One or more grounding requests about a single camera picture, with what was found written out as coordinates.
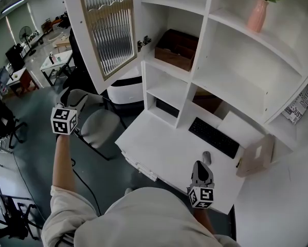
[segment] computer mouse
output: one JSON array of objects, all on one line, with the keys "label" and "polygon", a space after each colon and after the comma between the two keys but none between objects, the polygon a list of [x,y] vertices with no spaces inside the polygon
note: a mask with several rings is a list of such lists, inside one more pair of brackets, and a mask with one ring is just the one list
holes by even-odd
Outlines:
[{"label": "computer mouse", "polygon": [[203,152],[203,163],[207,166],[212,164],[211,154],[209,151]]}]

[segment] black cable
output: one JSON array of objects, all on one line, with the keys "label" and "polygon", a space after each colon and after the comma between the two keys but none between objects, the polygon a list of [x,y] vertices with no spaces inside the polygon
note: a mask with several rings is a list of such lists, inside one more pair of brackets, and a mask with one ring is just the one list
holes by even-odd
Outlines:
[{"label": "black cable", "polygon": [[36,204],[36,202],[35,202],[35,200],[34,200],[34,197],[33,197],[33,196],[32,196],[32,194],[30,193],[30,190],[29,190],[29,188],[28,188],[28,186],[27,186],[27,183],[26,183],[26,181],[25,181],[24,177],[23,177],[23,176],[22,176],[22,174],[21,174],[21,171],[20,171],[19,165],[18,165],[18,163],[16,162],[16,159],[15,159],[15,155],[14,155],[14,153],[13,153],[13,152],[12,152],[12,154],[13,154],[13,158],[14,158],[15,164],[16,164],[16,166],[17,166],[18,170],[19,170],[20,176],[21,176],[22,180],[24,181],[24,183],[25,183],[25,185],[26,185],[26,187],[27,187],[27,189],[28,189],[28,192],[29,192],[29,194],[30,194],[30,196],[31,196],[31,198],[32,198],[32,200],[33,200],[33,202],[34,202],[34,204],[36,205],[37,210],[39,211],[39,213],[40,213],[40,215],[41,215],[42,219],[43,219],[43,220],[44,220],[44,222],[45,222],[46,220],[44,219],[44,217],[43,217],[43,215],[42,215],[42,213],[41,213],[41,211],[40,211],[39,207],[37,206],[37,204]]},{"label": "black cable", "polygon": [[[73,162],[73,164],[71,166],[74,166],[76,164],[76,161],[74,159],[71,158],[71,161]],[[94,197],[94,200],[96,201],[96,204],[97,204],[97,208],[98,208],[98,212],[99,212],[99,215],[101,216],[101,211],[100,211],[100,208],[99,208],[99,204],[98,204],[98,201],[97,201],[97,198],[96,196],[94,195],[93,191],[90,189],[90,187],[81,179],[81,177],[77,174],[77,172],[73,169],[73,172],[75,173],[75,175],[80,179],[80,181],[82,181],[82,183],[87,187],[87,189],[91,192],[92,196]]]}]

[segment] gray chair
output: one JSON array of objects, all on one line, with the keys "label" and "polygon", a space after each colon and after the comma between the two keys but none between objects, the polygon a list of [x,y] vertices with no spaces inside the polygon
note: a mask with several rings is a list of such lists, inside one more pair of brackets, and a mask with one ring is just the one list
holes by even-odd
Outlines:
[{"label": "gray chair", "polygon": [[[69,91],[68,88],[59,94],[56,103],[58,102],[63,103],[65,107],[76,109],[78,114],[83,109],[94,104],[104,104],[105,109],[98,109],[92,113],[86,119],[81,129],[76,127],[75,134],[86,145],[108,161],[109,159],[97,149],[114,133],[120,122],[126,129],[126,125],[117,114],[114,104],[101,95],[88,93],[79,89]],[[108,110],[108,103],[111,105],[114,113]]]}]

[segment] person's arm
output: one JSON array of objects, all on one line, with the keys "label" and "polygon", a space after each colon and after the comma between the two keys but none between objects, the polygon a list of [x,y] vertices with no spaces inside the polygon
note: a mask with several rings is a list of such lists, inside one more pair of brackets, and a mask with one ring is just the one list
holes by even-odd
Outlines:
[{"label": "person's arm", "polygon": [[59,135],[53,166],[53,186],[76,192],[69,152],[69,135]]},{"label": "person's arm", "polygon": [[212,227],[209,216],[207,215],[206,209],[195,208],[194,209],[194,217],[195,219],[203,225],[210,233],[215,234],[215,231]]},{"label": "person's arm", "polygon": [[60,135],[57,138],[52,184],[51,214],[42,230],[45,247],[55,247],[62,235],[74,232],[84,222],[97,217],[94,207],[88,200],[75,192],[67,135]]}]

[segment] black keyboard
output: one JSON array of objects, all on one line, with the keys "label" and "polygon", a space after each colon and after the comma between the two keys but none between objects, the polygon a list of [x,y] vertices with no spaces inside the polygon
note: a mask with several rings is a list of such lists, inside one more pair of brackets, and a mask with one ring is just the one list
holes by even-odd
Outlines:
[{"label": "black keyboard", "polygon": [[221,152],[231,157],[232,159],[235,158],[238,147],[240,145],[198,117],[196,117],[195,121],[189,128],[189,131],[203,139],[205,142],[208,142],[210,145],[219,149]]}]

